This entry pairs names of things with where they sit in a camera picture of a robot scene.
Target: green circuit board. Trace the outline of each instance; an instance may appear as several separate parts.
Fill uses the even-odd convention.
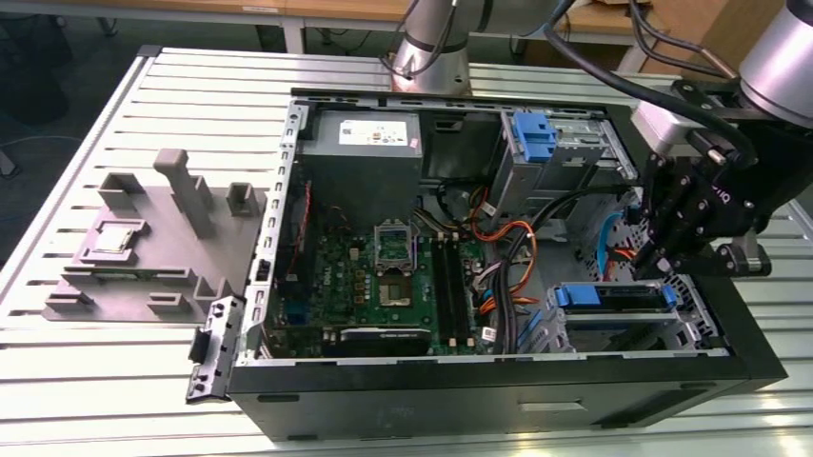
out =
[[[323,328],[347,327],[425,328],[433,333],[433,355],[477,353],[474,347],[439,341],[431,239],[414,240],[411,274],[394,271],[383,276],[375,273],[373,235],[331,234],[318,243],[310,302],[283,305],[292,318],[286,329],[292,356],[319,357]],[[394,245],[387,249],[397,250]],[[407,252],[398,254],[407,257]],[[459,256],[467,265],[482,261],[479,243],[461,242]]]

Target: metal pin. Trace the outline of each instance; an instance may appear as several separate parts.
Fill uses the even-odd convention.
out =
[[[722,154],[720,154],[716,149],[709,149],[709,151],[706,153],[709,154],[709,158],[717,165],[720,165],[720,166],[725,165],[725,162],[726,162],[725,156]]]

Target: floor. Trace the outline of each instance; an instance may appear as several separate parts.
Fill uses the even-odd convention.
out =
[[[118,35],[106,37],[95,19],[68,17],[63,32],[74,58],[52,71],[70,102],[67,115],[55,122],[32,127],[16,122],[0,110],[0,146],[32,136],[64,137],[36,139],[0,148],[20,168],[13,179],[0,180],[0,267],[140,46],[155,44],[178,48],[284,52],[282,29],[274,27],[258,30],[252,26],[227,24],[119,20]],[[395,36],[390,32],[332,32],[328,41],[319,30],[307,31],[308,53],[377,57],[395,46]],[[470,54],[474,62],[513,63],[507,40],[475,38]]]

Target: power supply label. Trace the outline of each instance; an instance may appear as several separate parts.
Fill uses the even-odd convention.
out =
[[[407,123],[397,121],[342,122],[339,145],[349,146],[407,146]]]

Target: blue plastic latch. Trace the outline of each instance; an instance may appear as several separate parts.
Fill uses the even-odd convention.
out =
[[[661,291],[664,292],[664,298],[666,299],[669,309],[673,309],[677,306],[677,294],[674,293],[674,288],[672,288],[669,284],[664,284]]]
[[[601,305],[595,286],[563,286],[562,287],[573,307],[597,307]]]
[[[525,160],[530,163],[547,162],[557,149],[557,130],[550,127],[547,116],[538,112],[515,112],[513,134],[525,149]]]
[[[558,288],[555,290],[555,292],[557,292],[557,302],[558,302],[559,307],[566,307],[567,305],[570,305],[570,299],[567,298],[567,293],[561,288]]]
[[[519,336],[517,337],[517,347],[518,348],[522,347],[522,345],[525,344],[525,340],[527,340],[529,336],[531,336],[531,333],[534,333],[534,330],[537,329],[537,326],[538,326],[538,323],[541,320],[542,320],[542,311],[541,311],[541,309],[538,309],[537,312],[534,313],[534,317],[531,317],[531,320],[526,324],[525,328],[519,332]]]

